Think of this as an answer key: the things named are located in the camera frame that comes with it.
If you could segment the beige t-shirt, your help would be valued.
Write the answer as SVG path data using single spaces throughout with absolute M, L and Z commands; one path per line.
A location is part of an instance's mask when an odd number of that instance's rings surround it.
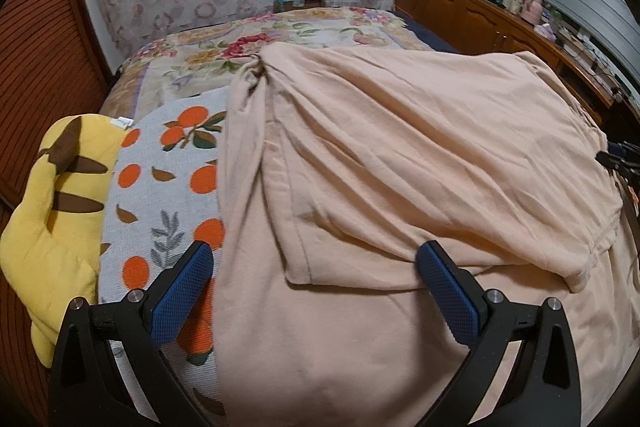
M 265 46 L 230 83 L 213 300 L 232 426 L 412 426 L 462 363 L 416 252 L 561 300 L 582 423 L 639 350 L 639 262 L 608 144 L 533 54 Z

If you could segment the yellow plush toy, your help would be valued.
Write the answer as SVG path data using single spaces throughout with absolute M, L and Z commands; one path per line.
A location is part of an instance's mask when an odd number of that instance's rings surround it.
M 32 321 L 40 363 L 51 366 L 70 300 L 96 303 L 104 209 L 128 124 L 67 116 L 44 135 L 23 199 L 1 235 L 1 270 Z

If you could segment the orange print grey blanket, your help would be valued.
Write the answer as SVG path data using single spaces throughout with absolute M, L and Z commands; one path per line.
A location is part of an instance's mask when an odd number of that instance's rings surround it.
M 228 88 L 169 102 L 138 119 L 120 146 L 104 209 L 99 303 L 148 287 L 194 241 L 221 257 L 217 145 Z M 186 391 L 214 426 L 228 426 L 213 343 L 215 280 L 203 288 L 177 339 L 163 347 Z

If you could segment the brown louvered wardrobe door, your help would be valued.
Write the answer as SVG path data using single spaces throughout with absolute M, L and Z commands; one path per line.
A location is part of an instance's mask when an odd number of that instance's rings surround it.
M 6 0 L 1 9 L 1 221 L 21 202 L 51 124 L 96 113 L 112 72 L 85 0 Z M 48 379 L 30 340 L 30 318 L 1 284 L 1 410 L 8 425 L 47 422 Z

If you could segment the floral bed quilt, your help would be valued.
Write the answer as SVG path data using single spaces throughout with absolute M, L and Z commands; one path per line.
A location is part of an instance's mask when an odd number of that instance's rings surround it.
M 100 113 L 137 121 L 180 98 L 227 86 L 263 46 L 377 46 L 431 51 L 399 16 L 363 8 L 317 8 L 177 32 L 132 54 Z

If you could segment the dark navy bed sheet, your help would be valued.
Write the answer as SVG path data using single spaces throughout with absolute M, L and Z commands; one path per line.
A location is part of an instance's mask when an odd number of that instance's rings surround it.
M 417 23 L 410 16 L 399 11 L 396 11 L 395 15 L 400 17 L 406 23 L 406 27 L 416 35 L 416 38 L 430 46 L 433 50 L 437 52 L 459 54 L 459 51 L 456 48 L 450 46 L 449 43 L 446 43 L 445 40 L 439 38 L 439 36 L 434 34 L 433 31 L 430 31 L 421 24 Z

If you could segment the long wooden cabinet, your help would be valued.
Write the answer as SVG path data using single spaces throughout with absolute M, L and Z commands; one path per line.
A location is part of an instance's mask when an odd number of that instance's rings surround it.
M 532 52 L 551 67 L 598 124 L 608 118 L 612 95 L 557 44 L 510 12 L 485 0 L 394 0 L 394 8 L 462 54 Z

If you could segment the pink kettle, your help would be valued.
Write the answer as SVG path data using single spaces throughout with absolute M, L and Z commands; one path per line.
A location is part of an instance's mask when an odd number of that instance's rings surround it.
M 533 26 L 540 25 L 541 14 L 544 10 L 542 0 L 524 0 L 521 9 L 521 19 Z

